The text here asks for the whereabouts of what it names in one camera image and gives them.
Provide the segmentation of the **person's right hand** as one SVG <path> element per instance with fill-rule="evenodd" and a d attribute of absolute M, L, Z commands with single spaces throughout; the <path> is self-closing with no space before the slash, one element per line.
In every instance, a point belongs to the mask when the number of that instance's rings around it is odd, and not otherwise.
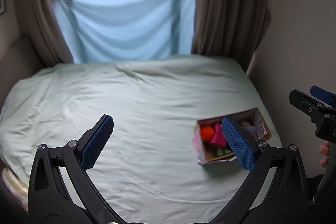
<path fill-rule="evenodd" d="M 330 155 L 330 142 L 325 141 L 324 145 L 319 146 L 319 153 L 324 156 L 324 158 L 319 162 L 322 168 L 326 168 L 329 162 Z"/>

